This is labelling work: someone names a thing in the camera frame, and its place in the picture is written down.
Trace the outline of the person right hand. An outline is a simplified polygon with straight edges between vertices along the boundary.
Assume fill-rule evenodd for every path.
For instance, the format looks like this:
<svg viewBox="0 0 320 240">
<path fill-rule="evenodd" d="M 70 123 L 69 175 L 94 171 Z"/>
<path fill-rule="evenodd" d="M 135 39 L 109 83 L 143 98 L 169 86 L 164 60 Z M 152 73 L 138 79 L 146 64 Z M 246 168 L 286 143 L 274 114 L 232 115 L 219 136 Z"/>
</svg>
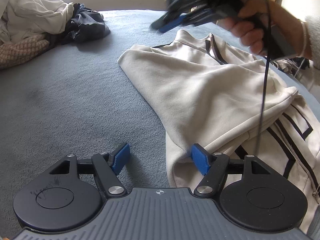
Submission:
<svg viewBox="0 0 320 240">
<path fill-rule="evenodd" d="M 312 60 L 311 42 L 308 26 L 280 5 L 271 0 L 244 0 L 244 6 L 238 13 L 241 18 L 235 22 L 227 17 L 217 22 L 217 25 L 230 31 L 239 38 L 243 46 L 249 47 L 251 53 L 265 56 L 263 36 L 264 32 L 246 20 L 255 14 L 267 14 L 271 17 L 285 39 L 294 48 L 297 55 Z"/>
</svg>

